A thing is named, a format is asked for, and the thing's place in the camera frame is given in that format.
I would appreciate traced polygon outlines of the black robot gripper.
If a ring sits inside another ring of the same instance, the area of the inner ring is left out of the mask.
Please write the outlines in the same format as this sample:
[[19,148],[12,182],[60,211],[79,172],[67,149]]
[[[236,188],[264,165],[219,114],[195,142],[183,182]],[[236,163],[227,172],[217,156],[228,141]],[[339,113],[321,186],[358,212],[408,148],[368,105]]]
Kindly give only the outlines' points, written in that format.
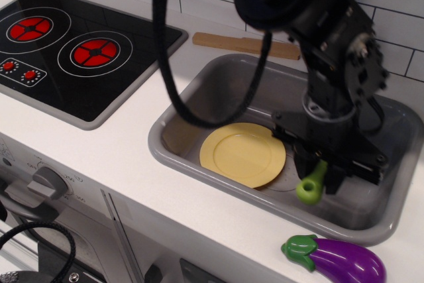
[[363,130],[359,126],[360,109],[353,108],[344,117],[330,118],[308,96],[303,99],[301,112],[275,111],[273,134],[289,141],[299,179],[315,169],[318,161],[328,163],[324,177],[325,193],[335,195],[346,177],[357,176],[379,184],[388,165],[388,157],[368,137],[379,133],[385,115],[376,98],[367,100],[380,120],[376,127]]

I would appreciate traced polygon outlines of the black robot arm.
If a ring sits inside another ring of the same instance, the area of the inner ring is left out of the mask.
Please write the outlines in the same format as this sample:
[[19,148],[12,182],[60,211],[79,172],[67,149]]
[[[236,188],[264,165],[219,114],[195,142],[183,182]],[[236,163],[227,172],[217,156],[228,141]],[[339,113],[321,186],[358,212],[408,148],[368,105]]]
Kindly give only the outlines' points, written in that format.
[[360,127],[362,110],[384,112],[375,93],[388,72],[374,38],[372,20],[355,0],[235,0],[237,13],[251,27],[283,31],[296,41],[307,66],[301,110],[274,111],[276,137],[293,138],[301,189],[313,189],[311,175],[327,164],[321,189],[335,194],[347,177],[378,184],[387,156],[368,139],[381,124]]

